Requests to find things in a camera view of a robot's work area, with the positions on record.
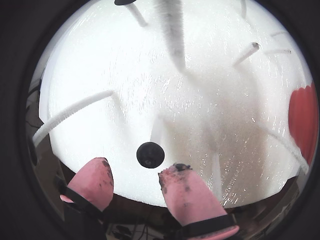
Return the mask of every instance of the white flexible hose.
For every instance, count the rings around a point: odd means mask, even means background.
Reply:
[[[36,148],[52,129],[54,129],[61,122],[69,118],[71,115],[75,114],[76,112],[87,107],[90,104],[93,104],[97,101],[110,97],[113,93],[114,91],[112,90],[106,90],[106,91],[102,91],[94,95],[85,97],[84,99],[81,99],[80,101],[77,101],[71,104],[70,106],[66,107],[57,115],[51,117],[33,135],[32,141],[33,141],[34,147]]]

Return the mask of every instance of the black ball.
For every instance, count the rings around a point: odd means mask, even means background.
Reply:
[[[165,151],[154,142],[145,142],[136,151],[136,158],[141,166],[155,169],[163,163]]]

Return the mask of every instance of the black knob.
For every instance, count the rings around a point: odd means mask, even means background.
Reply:
[[[114,4],[117,5],[117,6],[123,6],[123,5],[132,4],[135,1],[136,0],[115,0]]]
[[[136,158],[147,169],[159,167],[165,159],[165,151],[154,142],[145,142],[136,151]]]

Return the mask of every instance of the pink robotic finger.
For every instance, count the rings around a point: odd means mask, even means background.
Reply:
[[[170,213],[182,226],[227,215],[217,198],[189,165],[174,164],[163,170],[159,173],[159,183]],[[238,226],[232,226],[199,237],[222,240],[236,234],[238,230]]]
[[[114,180],[108,161],[103,157],[90,160],[72,178],[68,188],[103,211],[114,195]],[[64,202],[73,203],[64,195],[60,195],[60,198]]]

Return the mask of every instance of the black strap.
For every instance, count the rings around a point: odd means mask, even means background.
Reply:
[[[94,206],[91,202],[86,200],[84,197],[82,197],[72,189],[68,188],[65,182],[59,176],[55,176],[54,183],[59,193],[71,199],[79,209],[100,220],[103,219],[102,212],[98,208],[96,208],[96,206]]]
[[[237,222],[233,214],[218,216],[215,218],[197,221],[183,226],[176,233],[176,239],[188,239],[201,235],[214,233],[232,226],[236,226]]]

